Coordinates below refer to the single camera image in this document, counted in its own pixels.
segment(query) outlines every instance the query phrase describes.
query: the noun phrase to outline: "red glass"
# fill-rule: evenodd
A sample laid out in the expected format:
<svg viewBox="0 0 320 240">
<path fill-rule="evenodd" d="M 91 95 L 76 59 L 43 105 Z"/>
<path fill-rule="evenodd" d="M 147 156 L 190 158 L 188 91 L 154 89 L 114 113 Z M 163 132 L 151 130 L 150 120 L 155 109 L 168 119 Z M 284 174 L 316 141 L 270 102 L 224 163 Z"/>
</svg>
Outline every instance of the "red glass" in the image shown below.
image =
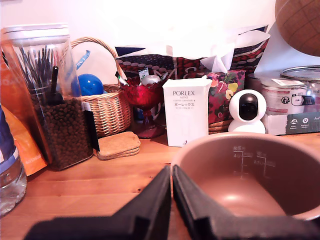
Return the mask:
<svg viewBox="0 0 320 240">
<path fill-rule="evenodd" d="M 129 86 L 121 84 L 121 89 L 128 102 L 143 110 L 143 123 L 139 124 L 133 131 L 140 139 L 153 139 L 163 135 L 166 130 L 157 125 L 151 114 L 151 109 L 158 103 L 164 101 L 163 84 L 158 83 L 139 85 L 139 77 L 128 79 Z"/>
</svg>

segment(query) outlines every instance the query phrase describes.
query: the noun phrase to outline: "floral tissue box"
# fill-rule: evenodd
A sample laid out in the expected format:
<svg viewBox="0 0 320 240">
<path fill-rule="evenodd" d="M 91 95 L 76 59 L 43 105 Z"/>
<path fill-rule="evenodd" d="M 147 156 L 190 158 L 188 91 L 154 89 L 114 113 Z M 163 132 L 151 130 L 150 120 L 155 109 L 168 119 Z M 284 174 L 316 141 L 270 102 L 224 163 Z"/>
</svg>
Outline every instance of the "floral tissue box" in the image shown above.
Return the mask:
<svg viewBox="0 0 320 240">
<path fill-rule="evenodd" d="M 231 118 L 229 113 L 230 99 L 234 94 L 244 89 L 244 70 L 229 70 L 228 73 L 211 72 L 197 73 L 196 77 L 204 75 L 212 80 L 208 95 L 209 124 L 221 122 Z"/>
</svg>

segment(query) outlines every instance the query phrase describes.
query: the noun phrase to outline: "security camera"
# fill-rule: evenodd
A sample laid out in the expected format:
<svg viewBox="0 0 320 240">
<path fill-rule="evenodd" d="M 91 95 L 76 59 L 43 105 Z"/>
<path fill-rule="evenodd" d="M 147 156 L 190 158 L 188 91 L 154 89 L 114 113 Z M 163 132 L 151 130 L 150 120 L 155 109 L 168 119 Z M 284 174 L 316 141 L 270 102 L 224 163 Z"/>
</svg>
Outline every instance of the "security camera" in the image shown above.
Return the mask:
<svg viewBox="0 0 320 240">
<path fill-rule="evenodd" d="M 266 129 L 261 122 L 267 110 L 267 103 L 261 93 L 255 90 L 242 90 L 230 101 L 229 111 L 233 117 L 229 132 L 251 132 L 265 134 Z"/>
</svg>

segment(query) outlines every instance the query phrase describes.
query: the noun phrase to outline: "wooden countertop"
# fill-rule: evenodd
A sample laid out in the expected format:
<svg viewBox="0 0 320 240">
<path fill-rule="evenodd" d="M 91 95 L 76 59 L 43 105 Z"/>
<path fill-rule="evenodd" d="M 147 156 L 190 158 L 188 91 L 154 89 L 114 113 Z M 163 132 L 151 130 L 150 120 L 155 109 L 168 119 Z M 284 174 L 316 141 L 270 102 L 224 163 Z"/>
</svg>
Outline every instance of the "wooden countertop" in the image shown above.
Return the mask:
<svg viewBox="0 0 320 240">
<path fill-rule="evenodd" d="M 320 153 L 320 133 L 288 135 Z M 2 240 L 21 240 L 33 224 L 58 216 L 110 216 L 133 199 L 165 166 L 178 147 L 167 136 L 142 139 L 135 156 L 107 161 L 96 157 L 63 171 L 48 167 L 28 177 L 22 202 L 0 219 Z M 190 239 L 175 203 L 171 208 L 169 240 Z"/>
</svg>

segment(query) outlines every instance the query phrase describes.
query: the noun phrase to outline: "dry cat food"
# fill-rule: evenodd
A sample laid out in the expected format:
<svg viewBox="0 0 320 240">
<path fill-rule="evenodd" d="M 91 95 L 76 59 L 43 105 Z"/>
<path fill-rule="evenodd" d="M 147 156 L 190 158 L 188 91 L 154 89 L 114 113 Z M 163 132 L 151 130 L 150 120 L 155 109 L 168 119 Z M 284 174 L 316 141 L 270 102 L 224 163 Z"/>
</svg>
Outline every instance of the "dry cat food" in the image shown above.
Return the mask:
<svg viewBox="0 0 320 240">
<path fill-rule="evenodd" d="M 73 98 L 63 104 L 40 105 L 41 97 L 35 98 L 34 109 L 50 148 L 51 166 L 62 170 L 91 157 L 93 149 L 81 101 Z"/>
</svg>

